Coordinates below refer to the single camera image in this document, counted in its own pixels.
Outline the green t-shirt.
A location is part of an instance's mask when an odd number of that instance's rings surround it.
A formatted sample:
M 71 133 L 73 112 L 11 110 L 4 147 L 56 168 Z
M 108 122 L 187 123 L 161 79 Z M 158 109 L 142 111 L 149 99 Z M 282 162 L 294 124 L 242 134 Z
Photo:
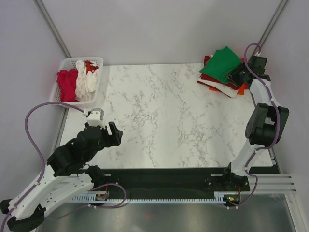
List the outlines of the green t-shirt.
M 241 63 L 242 60 L 226 46 L 215 51 L 215 54 L 206 62 L 200 73 L 223 84 L 228 84 L 230 81 L 227 75 Z

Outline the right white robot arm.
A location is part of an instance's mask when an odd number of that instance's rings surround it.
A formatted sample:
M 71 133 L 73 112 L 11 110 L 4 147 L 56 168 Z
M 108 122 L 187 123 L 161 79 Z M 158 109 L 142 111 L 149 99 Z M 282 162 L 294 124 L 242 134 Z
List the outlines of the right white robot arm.
M 240 179 L 249 175 L 259 155 L 279 142 L 289 116 L 289 109 L 280 106 L 275 99 L 270 78 L 263 73 L 264 67 L 264 62 L 251 67 L 242 62 L 227 75 L 233 84 L 249 87 L 255 109 L 245 129 L 246 142 L 238 156 L 225 168 L 225 175 L 221 178 L 222 187 L 226 190 L 233 190 Z

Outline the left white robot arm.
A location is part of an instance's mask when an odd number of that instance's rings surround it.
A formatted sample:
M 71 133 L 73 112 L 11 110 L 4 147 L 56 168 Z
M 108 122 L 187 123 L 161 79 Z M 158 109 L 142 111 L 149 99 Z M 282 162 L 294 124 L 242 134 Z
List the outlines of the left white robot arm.
M 119 146 L 123 132 L 114 122 L 108 126 L 89 126 L 76 138 L 58 147 L 48 158 L 44 174 L 40 174 L 21 195 L 3 200 L 0 209 L 5 226 L 12 232 L 29 232 L 41 225 L 56 208 L 74 196 L 89 190 L 101 190 L 109 183 L 96 165 L 83 168 L 99 151 Z

